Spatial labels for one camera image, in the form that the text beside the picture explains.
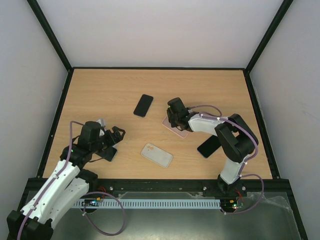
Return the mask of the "beige phone case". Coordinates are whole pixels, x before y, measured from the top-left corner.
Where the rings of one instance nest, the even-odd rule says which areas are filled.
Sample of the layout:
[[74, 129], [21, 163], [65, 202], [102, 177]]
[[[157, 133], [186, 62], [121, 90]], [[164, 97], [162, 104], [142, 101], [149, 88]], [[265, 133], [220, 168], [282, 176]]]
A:
[[167, 168], [173, 159], [172, 154], [160, 149], [159, 147], [151, 143], [147, 143], [140, 154], [163, 168]]

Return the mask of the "pink phone case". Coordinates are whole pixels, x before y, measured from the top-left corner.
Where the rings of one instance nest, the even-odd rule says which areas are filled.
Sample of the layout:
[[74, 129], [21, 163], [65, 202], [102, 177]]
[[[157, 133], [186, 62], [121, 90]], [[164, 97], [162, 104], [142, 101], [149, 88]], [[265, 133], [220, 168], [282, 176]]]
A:
[[178, 135], [181, 138], [186, 138], [189, 134], [189, 131], [187, 130], [179, 130], [177, 127], [171, 127], [171, 123], [169, 122], [168, 117], [166, 116], [162, 123], [161, 123], [165, 128], [173, 132], [174, 134]]

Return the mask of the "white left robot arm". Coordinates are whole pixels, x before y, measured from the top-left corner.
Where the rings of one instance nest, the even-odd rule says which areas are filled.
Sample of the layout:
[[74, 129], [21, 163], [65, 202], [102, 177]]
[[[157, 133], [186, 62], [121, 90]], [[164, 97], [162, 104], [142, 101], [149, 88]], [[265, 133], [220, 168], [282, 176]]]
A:
[[13, 210], [6, 221], [14, 240], [49, 240], [59, 221], [83, 196], [96, 195], [98, 176], [84, 167], [94, 154], [112, 159], [114, 145], [121, 142], [125, 130], [105, 129], [103, 119], [82, 124], [78, 136], [69, 144], [43, 186], [21, 210]]

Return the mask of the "green-edged black phone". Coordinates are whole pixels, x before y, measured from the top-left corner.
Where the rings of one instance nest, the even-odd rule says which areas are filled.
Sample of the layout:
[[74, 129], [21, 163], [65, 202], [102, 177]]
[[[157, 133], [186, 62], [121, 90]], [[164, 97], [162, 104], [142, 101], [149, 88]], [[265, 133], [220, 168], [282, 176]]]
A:
[[97, 153], [97, 155], [99, 155], [102, 159], [108, 161], [108, 162], [112, 162], [114, 157], [117, 154], [117, 149], [114, 147], [109, 147], [106, 148], [100, 152]]

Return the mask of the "blue-edged black phone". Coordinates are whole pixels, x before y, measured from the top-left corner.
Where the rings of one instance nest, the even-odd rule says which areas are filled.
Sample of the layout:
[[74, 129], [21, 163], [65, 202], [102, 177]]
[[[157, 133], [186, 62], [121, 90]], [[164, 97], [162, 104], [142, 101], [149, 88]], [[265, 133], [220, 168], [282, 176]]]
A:
[[210, 157], [216, 150], [221, 147], [220, 141], [217, 136], [212, 135], [205, 142], [203, 142], [198, 148], [197, 151], [207, 159]]

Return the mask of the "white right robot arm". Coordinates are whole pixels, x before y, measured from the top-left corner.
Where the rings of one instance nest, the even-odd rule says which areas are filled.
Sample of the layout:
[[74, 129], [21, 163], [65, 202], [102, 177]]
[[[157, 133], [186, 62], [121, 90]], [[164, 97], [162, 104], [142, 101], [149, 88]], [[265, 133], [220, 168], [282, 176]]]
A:
[[226, 155], [223, 170], [217, 177], [218, 191], [232, 194], [239, 185], [247, 162], [259, 151], [259, 141], [244, 119], [237, 113], [229, 117], [193, 111], [179, 97], [167, 102], [167, 117], [173, 128], [180, 131], [202, 132], [216, 136]]

